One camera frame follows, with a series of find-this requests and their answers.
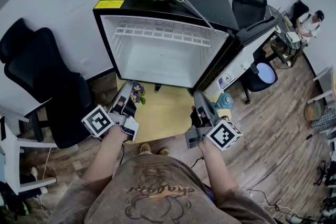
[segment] person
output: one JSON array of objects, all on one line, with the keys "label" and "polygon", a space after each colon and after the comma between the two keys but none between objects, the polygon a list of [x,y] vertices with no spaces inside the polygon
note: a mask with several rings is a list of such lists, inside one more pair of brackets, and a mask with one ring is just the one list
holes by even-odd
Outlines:
[{"label": "person", "polygon": [[321,10],[315,12],[314,15],[304,13],[296,20],[296,32],[300,38],[300,49],[292,58],[294,64],[297,58],[303,54],[303,49],[309,44],[311,37],[316,37],[321,30],[321,22],[324,20],[324,13]]},{"label": "person", "polygon": [[178,159],[142,144],[140,155],[113,169],[127,135],[113,126],[82,179],[71,183],[49,223],[276,223],[238,187],[221,151],[207,138],[203,153],[215,204],[196,174]]}]

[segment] fridge shelf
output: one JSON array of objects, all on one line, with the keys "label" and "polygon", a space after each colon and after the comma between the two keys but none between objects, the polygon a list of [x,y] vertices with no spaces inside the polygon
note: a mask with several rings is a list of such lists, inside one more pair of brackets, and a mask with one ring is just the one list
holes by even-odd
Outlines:
[{"label": "fridge shelf", "polygon": [[164,20],[121,18],[114,31],[116,36],[136,36],[183,42],[211,47],[210,30]]}]

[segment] wooden floor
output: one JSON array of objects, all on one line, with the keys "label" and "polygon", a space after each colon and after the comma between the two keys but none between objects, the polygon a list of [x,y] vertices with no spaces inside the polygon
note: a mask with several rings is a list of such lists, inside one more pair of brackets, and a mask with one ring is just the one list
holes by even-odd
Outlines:
[{"label": "wooden floor", "polygon": [[[303,117],[306,101],[318,94],[312,82],[312,73],[303,57],[288,70],[277,69],[278,81],[270,88],[251,93],[251,104],[245,105],[244,92],[236,83],[227,92],[234,98],[232,109],[233,122],[244,134],[235,146],[223,153],[230,171],[242,188],[247,188],[265,177],[283,158],[293,151],[311,133],[309,124]],[[96,92],[100,103],[112,100],[115,95],[115,74],[107,75],[91,86]],[[52,211],[71,181],[80,178],[92,162],[100,141],[88,138],[78,145],[65,149],[53,149],[49,157],[46,177],[56,176],[57,184],[49,186],[49,193],[43,195],[43,205]],[[154,151],[168,146],[171,156],[178,158],[187,165],[192,165],[201,157],[198,148],[186,149],[183,136],[151,143]],[[23,168],[36,166],[41,177],[49,150],[30,151],[22,160]],[[137,147],[125,145],[124,159],[137,154]],[[322,159],[329,160],[329,149],[324,136],[316,135],[305,141],[295,153],[281,164],[267,179],[255,187],[266,193],[268,201],[273,204],[282,199],[280,206],[294,209],[304,216],[320,216],[319,209],[326,188],[313,186],[317,179],[317,167]],[[194,167],[197,175],[209,184],[204,161]],[[257,202],[266,202],[263,194],[253,192]],[[40,209],[37,199],[29,201],[31,214],[20,217],[19,223],[45,223],[47,217]],[[269,213],[284,222],[285,215],[267,208]]]}]

